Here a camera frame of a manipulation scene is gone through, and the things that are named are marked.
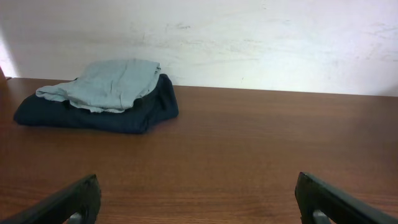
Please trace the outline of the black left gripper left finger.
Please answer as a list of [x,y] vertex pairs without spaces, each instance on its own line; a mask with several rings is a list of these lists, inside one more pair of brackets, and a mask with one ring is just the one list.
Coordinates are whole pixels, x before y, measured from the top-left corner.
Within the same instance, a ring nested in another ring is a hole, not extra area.
[[101,189],[94,174],[72,183],[39,203],[1,223],[89,223],[94,224],[101,206]]

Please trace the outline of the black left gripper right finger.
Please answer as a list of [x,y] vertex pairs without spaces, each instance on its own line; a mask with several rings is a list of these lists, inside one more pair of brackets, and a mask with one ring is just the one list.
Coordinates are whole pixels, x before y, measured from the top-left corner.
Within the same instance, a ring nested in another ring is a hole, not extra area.
[[295,198],[302,224],[394,224],[387,215],[307,172],[298,175]]

